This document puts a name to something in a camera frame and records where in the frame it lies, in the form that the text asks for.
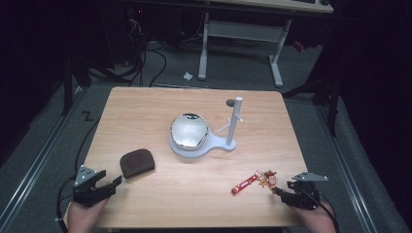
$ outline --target white stand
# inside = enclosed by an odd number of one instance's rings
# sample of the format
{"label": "white stand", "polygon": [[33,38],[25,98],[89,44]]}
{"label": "white stand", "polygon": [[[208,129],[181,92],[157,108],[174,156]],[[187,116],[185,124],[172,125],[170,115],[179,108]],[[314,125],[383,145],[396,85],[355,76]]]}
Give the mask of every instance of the white stand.
{"label": "white stand", "polygon": [[208,131],[208,136],[205,143],[196,150],[183,150],[179,148],[176,143],[173,141],[172,136],[169,136],[170,148],[177,154],[185,158],[196,158],[206,154],[209,150],[212,149],[224,149],[227,151],[232,151],[236,148],[236,141],[233,139],[234,130],[236,128],[237,120],[243,120],[239,116],[240,107],[242,105],[242,97],[237,97],[234,102],[233,113],[230,120],[230,123],[225,127],[221,128],[219,131],[229,127],[229,132],[227,138],[220,137],[215,135],[211,130]]}
{"label": "white stand", "polygon": [[269,56],[269,62],[272,69],[275,85],[283,86],[282,78],[278,67],[278,58],[281,54],[282,47],[288,36],[289,28],[292,21],[288,19],[283,27],[254,25],[237,22],[209,20],[209,14],[205,14],[203,29],[203,47],[200,55],[199,75],[200,80],[206,79],[207,70],[207,42],[209,36],[237,38],[254,41],[277,42],[277,48],[273,55]]}

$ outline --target small red object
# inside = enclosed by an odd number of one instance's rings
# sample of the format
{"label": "small red object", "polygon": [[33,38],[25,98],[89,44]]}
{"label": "small red object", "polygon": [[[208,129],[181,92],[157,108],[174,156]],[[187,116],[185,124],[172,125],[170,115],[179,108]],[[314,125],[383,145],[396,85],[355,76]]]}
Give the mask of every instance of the small red object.
{"label": "small red object", "polygon": [[240,184],[236,185],[234,188],[232,188],[231,193],[236,194],[236,193],[240,192],[246,186],[251,185],[255,180],[261,179],[262,176],[263,176],[263,173],[261,171],[257,170],[247,180],[243,181],[242,183],[240,183]]}

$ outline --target person's arm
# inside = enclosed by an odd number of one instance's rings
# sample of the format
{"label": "person's arm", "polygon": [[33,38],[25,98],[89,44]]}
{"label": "person's arm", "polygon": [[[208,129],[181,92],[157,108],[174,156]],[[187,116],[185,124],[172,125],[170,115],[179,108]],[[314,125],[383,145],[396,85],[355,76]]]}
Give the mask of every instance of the person's arm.
{"label": "person's arm", "polygon": [[[333,209],[328,203],[322,202],[322,205],[334,215]],[[302,218],[303,224],[310,232],[336,233],[332,219],[322,207],[319,206],[313,211],[299,209],[293,206],[289,207]]]}
{"label": "person's arm", "polygon": [[69,233],[89,233],[93,230],[99,215],[109,198],[97,203],[92,207],[85,207],[73,202],[68,211],[67,228]]}

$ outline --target desk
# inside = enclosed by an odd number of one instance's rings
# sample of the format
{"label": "desk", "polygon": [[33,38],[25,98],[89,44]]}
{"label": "desk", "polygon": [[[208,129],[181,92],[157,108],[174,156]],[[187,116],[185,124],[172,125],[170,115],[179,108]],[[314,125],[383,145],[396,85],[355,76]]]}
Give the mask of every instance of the desk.
{"label": "desk", "polygon": [[[292,0],[211,0],[210,2],[237,4],[263,8],[278,8],[290,11],[304,11],[313,13],[332,13],[333,9],[330,5],[324,6],[317,0],[316,3],[302,3]],[[284,26],[263,26],[247,23],[225,22],[217,20],[209,20],[209,14],[205,14],[203,27],[203,47],[200,54],[199,75],[200,80],[206,79],[207,71],[207,43],[209,36],[227,37],[244,40],[255,40],[264,42],[276,42],[273,55],[269,56],[269,63],[272,69],[273,80],[278,87],[283,86],[282,77],[278,67],[278,59],[282,51],[282,47],[288,36],[292,20],[287,19]]]}
{"label": "desk", "polygon": [[[232,152],[211,150],[183,158],[169,146],[170,125],[184,113],[203,116],[213,132],[227,124],[227,99],[243,97]],[[230,190],[255,170],[278,172],[278,186],[306,171],[282,95],[273,91],[115,87],[85,166],[106,170],[102,183],[121,174],[120,158],[152,152],[155,170],[118,186],[97,222],[104,228],[244,227],[298,225],[297,216],[258,182]]]}

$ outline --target gray carpet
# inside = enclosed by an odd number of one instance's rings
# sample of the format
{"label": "gray carpet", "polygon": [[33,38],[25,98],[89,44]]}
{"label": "gray carpet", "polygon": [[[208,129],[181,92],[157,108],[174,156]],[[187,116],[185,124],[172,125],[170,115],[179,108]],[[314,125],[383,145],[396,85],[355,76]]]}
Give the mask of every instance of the gray carpet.
{"label": "gray carpet", "polygon": [[[266,53],[271,44],[254,47],[257,53],[250,52],[245,46],[211,46],[209,53],[208,74],[206,81],[199,81],[197,76],[199,48],[196,44],[176,50],[167,45],[151,44],[150,48],[159,50],[166,58],[166,68],[154,81],[154,86],[193,86],[202,88],[276,90],[286,92],[303,84],[313,67],[322,48],[299,52],[286,47],[281,54],[279,66],[283,75],[284,87],[277,88],[272,80]],[[143,69],[143,84],[147,86],[162,69],[164,60],[156,52],[148,51]],[[192,80],[183,79],[185,72],[193,75]],[[60,185],[75,171],[75,157],[84,136],[99,119],[113,86],[124,85],[106,79],[93,79],[92,86],[76,96],[78,105],[67,118],[65,127],[50,150],[48,161],[8,227],[8,232],[59,232],[55,218],[55,199]],[[139,85],[139,77],[133,86]],[[62,88],[53,96],[49,104],[33,120],[30,130],[1,168],[0,209],[7,209],[19,184],[29,171],[42,146],[45,144],[54,126],[61,120]],[[326,175],[327,183],[317,183],[317,187],[331,201],[336,211],[340,232],[363,232],[353,200],[348,194],[345,177],[340,172],[335,158],[336,149],[330,142],[325,123],[320,117],[323,108],[314,107],[310,94],[301,94],[285,100],[291,116],[293,129],[300,144],[304,159],[310,172]],[[403,219],[395,210],[386,189],[382,186],[373,167],[364,153],[355,130],[346,114],[344,104],[339,102],[339,115],[336,121],[336,140],[339,149],[360,189],[366,206],[372,216],[377,232],[409,232]],[[87,137],[79,163],[85,159],[92,140]],[[302,227],[293,227],[291,232],[307,232]]]}

